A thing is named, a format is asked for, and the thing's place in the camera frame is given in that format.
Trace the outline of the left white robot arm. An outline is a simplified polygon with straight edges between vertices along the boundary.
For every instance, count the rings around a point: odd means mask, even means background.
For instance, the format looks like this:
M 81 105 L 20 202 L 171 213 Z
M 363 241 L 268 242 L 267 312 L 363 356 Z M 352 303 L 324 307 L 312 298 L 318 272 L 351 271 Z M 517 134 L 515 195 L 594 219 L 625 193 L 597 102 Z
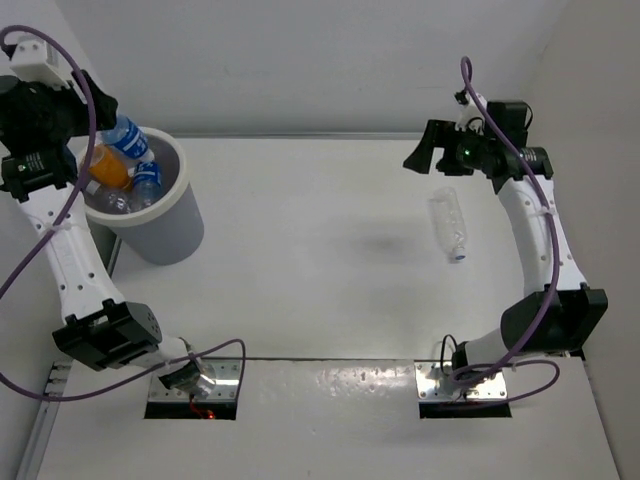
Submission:
M 71 87 L 1 78 L 1 142 L 9 151 L 1 163 L 1 188 L 36 230 L 36 248 L 45 252 L 56 279 L 64 325 L 54 331 L 54 342 L 94 371 L 154 369 L 165 388 L 204 397 L 216 385 L 213 370 L 188 342 L 164 336 L 148 306 L 125 300 L 91 236 L 66 144 L 91 126 L 114 126 L 117 103 L 86 72 L 77 77 L 96 107 Z

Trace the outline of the blue label water bottle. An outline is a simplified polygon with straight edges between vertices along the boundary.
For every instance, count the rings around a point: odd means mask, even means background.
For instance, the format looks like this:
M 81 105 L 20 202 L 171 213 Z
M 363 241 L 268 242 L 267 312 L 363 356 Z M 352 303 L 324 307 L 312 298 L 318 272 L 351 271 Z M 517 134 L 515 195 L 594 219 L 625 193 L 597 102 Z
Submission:
M 124 156 L 141 162 L 153 162 L 155 155 L 145 133 L 124 114 L 116 116 L 116 124 L 110 130 L 100 132 L 102 142 Z
M 138 163 L 133 175 L 133 210 L 144 210 L 161 196 L 162 173 L 159 164 L 155 161 Z

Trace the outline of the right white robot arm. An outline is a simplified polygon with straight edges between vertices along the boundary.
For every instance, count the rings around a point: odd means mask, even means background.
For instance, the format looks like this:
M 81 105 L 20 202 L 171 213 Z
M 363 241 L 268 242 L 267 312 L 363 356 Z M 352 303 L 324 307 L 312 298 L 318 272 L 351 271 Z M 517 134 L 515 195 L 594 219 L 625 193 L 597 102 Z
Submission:
M 469 386 L 512 359 L 581 350 L 608 308 L 576 264 L 556 210 L 547 151 L 527 144 L 530 107 L 523 101 L 463 103 L 459 121 L 430 119 L 404 168 L 446 176 L 483 173 L 507 213 L 524 278 L 524 297 L 492 332 L 459 344 L 451 382 Z

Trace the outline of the orange juice bottle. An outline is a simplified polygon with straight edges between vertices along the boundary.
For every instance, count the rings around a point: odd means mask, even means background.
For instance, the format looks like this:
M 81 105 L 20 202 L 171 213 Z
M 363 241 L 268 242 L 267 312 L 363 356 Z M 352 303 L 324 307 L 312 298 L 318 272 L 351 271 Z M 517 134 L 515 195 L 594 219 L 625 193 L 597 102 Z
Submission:
M 133 180 L 124 162 L 104 144 L 94 147 L 89 173 L 102 185 L 112 189 L 128 192 L 133 187 Z

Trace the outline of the apple juice labelled clear bottle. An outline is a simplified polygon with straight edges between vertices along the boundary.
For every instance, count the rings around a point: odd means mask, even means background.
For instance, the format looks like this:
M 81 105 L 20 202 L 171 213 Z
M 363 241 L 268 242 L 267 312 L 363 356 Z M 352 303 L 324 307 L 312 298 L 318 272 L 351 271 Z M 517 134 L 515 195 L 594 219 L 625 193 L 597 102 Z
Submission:
M 95 195 L 96 209 L 113 215 L 125 215 L 132 212 L 131 199 L 127 192 L 100 187 Z

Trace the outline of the clear bottle blue white cap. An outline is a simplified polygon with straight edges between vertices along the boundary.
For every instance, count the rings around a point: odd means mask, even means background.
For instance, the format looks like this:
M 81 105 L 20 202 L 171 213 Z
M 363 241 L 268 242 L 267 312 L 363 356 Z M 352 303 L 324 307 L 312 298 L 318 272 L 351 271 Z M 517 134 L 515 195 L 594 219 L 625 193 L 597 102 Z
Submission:
M 96 180 L 90 180 L 84 188 L 84 192 L 88 195 L 95 196 L 104 189 L 104 185 Z

